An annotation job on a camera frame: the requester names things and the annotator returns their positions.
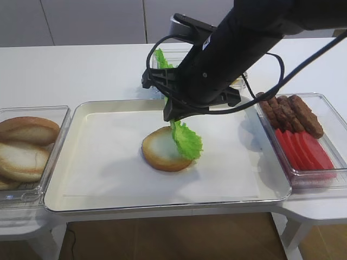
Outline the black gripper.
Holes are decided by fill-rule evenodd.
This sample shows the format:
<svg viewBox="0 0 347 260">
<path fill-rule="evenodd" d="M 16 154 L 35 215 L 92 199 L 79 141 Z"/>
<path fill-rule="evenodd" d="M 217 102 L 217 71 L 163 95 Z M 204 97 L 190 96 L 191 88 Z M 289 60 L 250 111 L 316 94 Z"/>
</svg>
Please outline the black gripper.
<svg viewBox="0 0 347 260">
<path fill-rule="evenodd" d="M 229 85 L 241 74 L 241 43 L 212 40 L 193 46 L 176 68 L 153 69 L 146 61 L 143 88 L 156 87 L 172 99 L 165 101 L 164 121 L 178 121 L 204 115 L 210 106 L 241 101 L 237 89 Z"/>
</svg>

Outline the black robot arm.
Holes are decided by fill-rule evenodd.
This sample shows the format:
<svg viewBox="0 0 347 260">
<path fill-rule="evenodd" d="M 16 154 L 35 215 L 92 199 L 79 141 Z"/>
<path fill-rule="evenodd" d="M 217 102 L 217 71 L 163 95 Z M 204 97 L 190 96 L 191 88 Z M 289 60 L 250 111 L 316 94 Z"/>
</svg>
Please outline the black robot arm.
<svg viewBox="0 0 347 260">
<path fill-rule="evenodd" d="M 169 37 L 192 45 L 176 68 L 147 67 L 144 88 L 156 87 L 167 97 L 165 121 L 215 114 L 212 106 L 227 104 L 220 114 L 231 114 L 272 98 L 308 64 L 346 38 L 341 34 L 307 58 L 279 82 L 248 103 L 230 84 L 269 52 L 286 35 L 304 30 L 346 27 L 346 1 L 235 1 L 231 11 L 214 27 L 175 14 Z"/>
</svg>

